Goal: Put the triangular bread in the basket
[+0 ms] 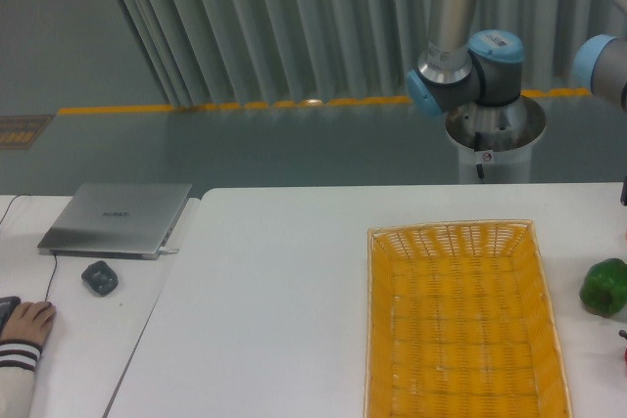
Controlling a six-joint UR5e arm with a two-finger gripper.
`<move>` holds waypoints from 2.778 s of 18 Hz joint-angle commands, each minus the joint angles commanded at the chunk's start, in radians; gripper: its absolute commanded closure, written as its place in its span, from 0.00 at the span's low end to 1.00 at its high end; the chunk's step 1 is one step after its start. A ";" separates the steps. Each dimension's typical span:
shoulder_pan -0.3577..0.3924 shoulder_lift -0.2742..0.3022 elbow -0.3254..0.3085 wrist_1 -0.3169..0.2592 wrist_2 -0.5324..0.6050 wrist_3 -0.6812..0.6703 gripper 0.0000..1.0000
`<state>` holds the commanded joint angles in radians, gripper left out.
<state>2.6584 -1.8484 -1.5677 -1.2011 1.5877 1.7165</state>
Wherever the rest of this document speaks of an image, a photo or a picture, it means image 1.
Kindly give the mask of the person's bare hand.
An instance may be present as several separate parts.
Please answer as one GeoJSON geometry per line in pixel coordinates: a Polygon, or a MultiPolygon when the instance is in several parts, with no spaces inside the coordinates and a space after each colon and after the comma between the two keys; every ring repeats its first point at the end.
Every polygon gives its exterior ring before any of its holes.
{"type": "Polygon", "coordinates": [[[2,342],[26,342],[43,348],[53,329],[56,306],[50,302],[22,302],[7,320],[2,342]]]}

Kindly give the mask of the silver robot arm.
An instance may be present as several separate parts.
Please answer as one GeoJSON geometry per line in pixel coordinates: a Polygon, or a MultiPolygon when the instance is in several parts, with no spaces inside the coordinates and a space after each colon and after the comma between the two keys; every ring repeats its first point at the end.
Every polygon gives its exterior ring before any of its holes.
{"type": "MultiPolygon", "coordinates": [[[[626,0],[613,0],[626,13],[626,0]]],[[[406,75],[410,98],[424,114],[446,114],[468,103],[488,108],[521,95],[524,50],[508,31],[470,35],[477,0],[431,0],[427,45],[406,75]]],[[[578,50],[572,73],[593,95],[626,112],[626,40],[600,34],[578,50]]]]}

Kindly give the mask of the striped sleeve forearm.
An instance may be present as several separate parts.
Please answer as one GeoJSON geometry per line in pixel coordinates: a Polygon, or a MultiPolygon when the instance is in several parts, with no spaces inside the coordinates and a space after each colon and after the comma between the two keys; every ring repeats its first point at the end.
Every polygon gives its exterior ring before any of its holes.
{"type": "Polygon", "coordinates": [[[42,348],[33,342],[1,342],[1,416],[27,417],[30,412],[35,371],[42,348]]]}

